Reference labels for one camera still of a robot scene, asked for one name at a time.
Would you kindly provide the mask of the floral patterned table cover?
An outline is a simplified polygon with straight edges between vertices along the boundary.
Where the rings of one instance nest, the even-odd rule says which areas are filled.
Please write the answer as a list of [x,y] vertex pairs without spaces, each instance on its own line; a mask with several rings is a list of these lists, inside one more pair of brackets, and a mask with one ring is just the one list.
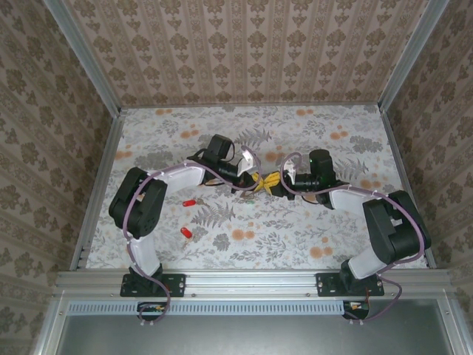
[[[376,106],[261,106],[128,109],[113,161],[87,268],[127,268],[123,233],[109,204],[132,167],[154,172],[182,162],[215,134],[230,138],[239,160],[250,147],[266,173],[291,152],[330,153],[337,177],[384,194],[402,187],[381,114]],[[165,268],[327,269],[363,251],[370,241],[356,214],[273,197],[235,204],[227,186],[197,186],[166,197],[152,232]],[[202,198],[207,206],[184,207]],[[186,227],[193,240],[186,241]]]

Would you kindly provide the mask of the black connector box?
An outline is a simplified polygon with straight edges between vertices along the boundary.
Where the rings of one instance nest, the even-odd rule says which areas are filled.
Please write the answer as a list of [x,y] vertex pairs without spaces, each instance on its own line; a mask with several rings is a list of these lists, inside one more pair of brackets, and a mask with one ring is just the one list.
[[139,302],[137,317],[142,322],[156,322],[166,312],[167,302]]
[[370,312],[370,305],[367,301],[344,301],[343,318],[349,321],[365,320]]

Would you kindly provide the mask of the grey metal panel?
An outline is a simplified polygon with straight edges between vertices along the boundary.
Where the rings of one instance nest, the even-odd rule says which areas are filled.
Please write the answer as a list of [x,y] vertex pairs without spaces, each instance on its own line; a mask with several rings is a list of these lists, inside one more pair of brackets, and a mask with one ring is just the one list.
[[340,315],[136,316],[52,303],[33,355],[473,355],[459,305],[403,300],[362,324]]

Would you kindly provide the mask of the aluminium rear rail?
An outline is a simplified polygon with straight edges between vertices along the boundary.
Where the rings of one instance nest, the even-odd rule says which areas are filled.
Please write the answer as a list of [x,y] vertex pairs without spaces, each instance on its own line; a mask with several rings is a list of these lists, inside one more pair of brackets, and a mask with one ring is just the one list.
[[226,103],[226,104],[169,104],[169,105],[148,105],[148,106],[122,106],[120,112],[128,109],[190,109],[190,108],[209,108],[209,107],[328,107],[328,106],[376,106],[376,101],[344,101],[344,102],[284,102],[284,103]]

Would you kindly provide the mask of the aluminium side rail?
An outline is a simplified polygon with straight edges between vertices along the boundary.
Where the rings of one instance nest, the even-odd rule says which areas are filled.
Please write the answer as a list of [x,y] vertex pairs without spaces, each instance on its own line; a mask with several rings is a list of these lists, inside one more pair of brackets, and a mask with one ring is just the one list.
[[391,150],[392,150],[392,155],[393,155],[394,160],[395,160],[395,164],[396,164],[396,167],[397,167],[397,170],[398,170],[398,174],[399,174],[403,189],[409,194],[409,196],[411,197],[412,202],[414,203],[414,205],[417,208],[418,212],[420,212],[421,210],[419,209],[419,207],[417,205],[417,202],[415,200],[415,196],[414,196],[413,191],[412,191],[412,187],[409,183],[409,179],[408,179],[405,167],[404,167],[404,162],[402,160],[401,153],[400,153],[400,150],[398,148],[398,145],[397,145],[397,142],[396,142],[396,139],[395,139],[395,135],[392,131],[392,127],[390,125],[387,112],[383,109],[380,109],[380,114],[381,114],[381,119],[382,119],[383,124],[384,124],[384,128],[386,130],[389,145],[390,145]]
[[88,259],[93,237],[95,236],[95,230],[100,217],[109,175],[112,170],[115,154],[123,132],[125,112],[126,110],[121,110],[118,116],[112,121],[101,162],[97,170],[92,193],[84,215],[82,227],[78,235],[78,241],[69,267],[70,271],[77,271],[86,268],[86,261]]

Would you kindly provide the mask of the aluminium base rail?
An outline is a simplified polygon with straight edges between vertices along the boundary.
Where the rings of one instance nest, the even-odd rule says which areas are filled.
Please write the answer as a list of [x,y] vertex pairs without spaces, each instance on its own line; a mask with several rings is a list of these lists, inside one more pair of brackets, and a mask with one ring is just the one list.
[[[328,270],[170,270],[186,275],[185,300],[315,299],[318,274]],[[71,300],[118,300],[126,269],[84,269],[58,274],[52,297]],[[394,269],[383,277],[401,285],[402,298],[453,297],[448,272],[439,269]]]

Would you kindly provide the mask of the aluminium frame post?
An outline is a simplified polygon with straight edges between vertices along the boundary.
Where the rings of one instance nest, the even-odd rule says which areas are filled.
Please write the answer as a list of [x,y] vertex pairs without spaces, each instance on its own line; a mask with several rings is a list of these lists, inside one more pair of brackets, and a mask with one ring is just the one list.
[[426,8],[418,20],[404,51],[395,65],[394,70],[378,100],[381,112],[386,112],[405,82],[410,70],[417,61],[422,49],[443,15],[449,0],[429,0]]
[[120,115],[121,104],[72,13],[63,0],[44,0],[44,3],[101,97],[103,104],[110,115],[116,119]]

